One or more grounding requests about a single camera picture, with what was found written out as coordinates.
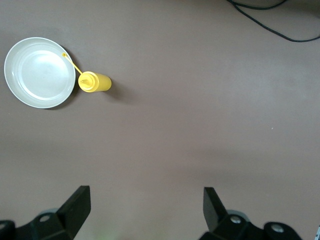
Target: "black cable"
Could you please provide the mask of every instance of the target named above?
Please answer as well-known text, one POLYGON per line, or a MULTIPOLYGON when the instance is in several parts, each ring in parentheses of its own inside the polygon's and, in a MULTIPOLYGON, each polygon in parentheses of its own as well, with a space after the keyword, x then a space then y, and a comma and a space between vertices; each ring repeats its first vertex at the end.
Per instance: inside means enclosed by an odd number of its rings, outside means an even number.
POLYGON ((320 36, 311 38, 311 39, 306 39, 306 40, 296 40, 293 38, 290 38, 276 30, 271 29, 270 27, 264 25, 263 23, 259 22, 258 20, 256 20, 255 18, 253 18, 252 16, 250 16, 249 14, 247 14, 246 12, 242 11, 238 6, 240 7, 244 7, 244 8, 248 8, 248 9, 255 9, 255 10, 268 10, 268 9, 273 9, 281 4, 283 4, 284 2, 286 2, 287 0, 283 0, 282 2, 274 5, 274 6, 270 6, 270 7, 254 7, 254 6, 249 6, 249 5, 245 5, 245 4, 241 4, 241 3, 237 3, 234 2, 233 0, 227 0, 229 3, 231 3, 235 9, 237 9, 241 14, 245 15, 247 18, 251 19, 252 21, 254 21, 256 24, 260 25, 261 27, 263 27, 264 29, 268 30, 269 32, 276 34, 290 42, 294 42, 294 43, 306 43, 306 42, 311 42, 317 39, 320 39, 320 36))
POLYGON ((273 6, 267 6, 267 7, 259 7, 259 6, 250 6, 250 5, 246 5, 246 4, 242 4, 242 3, 239 3, 239 2, 233 2, 235 5, 239 6, 239 7, 244 7, 244 8, 247 8, 247 9, 254 9, 254 10, 269 10, 269 9, 274 9, 278 6, 280 6, 281 4, 285 3, 286 1, 288 0, 283 0, 282 2, 276 4, 276 5, 273 5, 273 6))

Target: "yellow squeeze bottle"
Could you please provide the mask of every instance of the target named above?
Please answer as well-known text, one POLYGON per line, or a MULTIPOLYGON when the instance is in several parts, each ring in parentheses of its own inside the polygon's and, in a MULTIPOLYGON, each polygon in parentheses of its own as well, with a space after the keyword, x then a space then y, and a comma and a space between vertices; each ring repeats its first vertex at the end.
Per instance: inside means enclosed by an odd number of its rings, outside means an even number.
POLYGON ((111 88, 112 83, 110 77, 92 71, 81 72, 80 69, 70 60, 70 58, 67 57, 65 52, 62 53, 62 56, 65 57, 80 73, 78 84, 83 91, 87 93, 93 93, 107 91, 111 88))

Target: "white plate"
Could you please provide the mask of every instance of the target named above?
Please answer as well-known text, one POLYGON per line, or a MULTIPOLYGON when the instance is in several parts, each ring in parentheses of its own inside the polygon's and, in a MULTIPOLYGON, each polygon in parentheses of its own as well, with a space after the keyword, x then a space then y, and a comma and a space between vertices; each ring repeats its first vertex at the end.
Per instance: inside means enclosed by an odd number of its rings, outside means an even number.
POLYGON ((4 62, 4 76, 11 92, 35 108, 63 103, 75 86, 76 72, 62 53, 70 58, 59 44, 42 37, 16 43, 4 62))

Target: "plate rim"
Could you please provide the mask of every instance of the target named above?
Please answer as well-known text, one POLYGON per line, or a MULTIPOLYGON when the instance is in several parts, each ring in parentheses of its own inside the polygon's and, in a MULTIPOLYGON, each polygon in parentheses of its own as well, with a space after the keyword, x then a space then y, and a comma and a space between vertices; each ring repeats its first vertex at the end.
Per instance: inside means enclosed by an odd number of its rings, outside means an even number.
POLYGON ((34 40, 37 40, 37 39, 38 39, 38 40, 45 40, 45 41, 50 42, 51 44, 53 44, 53 45, 55 45, 55 46, 58 46, 58 47, 61 48, 61 49, 67 54, 67 56, 71 59, 71 57, 70 57, 70 55, 68 54, 68 52, 67 52, 60 44, 56 43, 56 42, 53 41, 53 40, 50 40, 50 39, 44 38, 44 37, 38 37, 38 36, 24 38, 24 39, 18 41, 17 43, 15 43, 15 44, 10 48, 10 50, 8 51, 8 53, 7 53, 6 57, 5 57, 4 65, 3 65, 3 72, 4 72, 5 82, 6 82, 7 86, 8 86, 8 88, 10 89, 10 91, 13 93, 13 95, 14 95, 19 101, 21 101, 22 103, 24 103, 24 104, 26 104, 26 105, 28 105, 28 106, 30 106, 30 107, 38 108, 38 109, 50 109, 50 108, 54 108, 54 107, 62 104, 63 102, 65 102, 65 101, 70 97, 71 93, 73 92, 73 90, 74 90, 74 88, 75 88, 75 85, 76 85, 76 70, 75 70, 75 68, 73 68, 73 72, 72 72, 73 75, 74 75, 74 80, 73 80, 72 83, 71 83, 70 93, 66 94, 65 99, 63 99, 62 101, 59 101, 57 104, 52 104, 52 105, 50 105, 50 106, 38 106, 38 105, 36 105, 36 104, 31 104, 31 103, 28 103, 28 102, 23 101, 23 100, 22 100, 19 96, 17 96, 17 94, 12 90, 12 88, 10 87, 10 84, 8 83, 8 80, 7 80, 6 68, 8 67, 8 66, 7 66, 7 65, 8 65, 8 64, 7 64, 8 56, 10 55, 10 53, 12 52, 12 50, 13 50, 17 45, 21 44, 21 43, 24 42, 24 41, 32 40, 32 39, 34 39, 34 40))

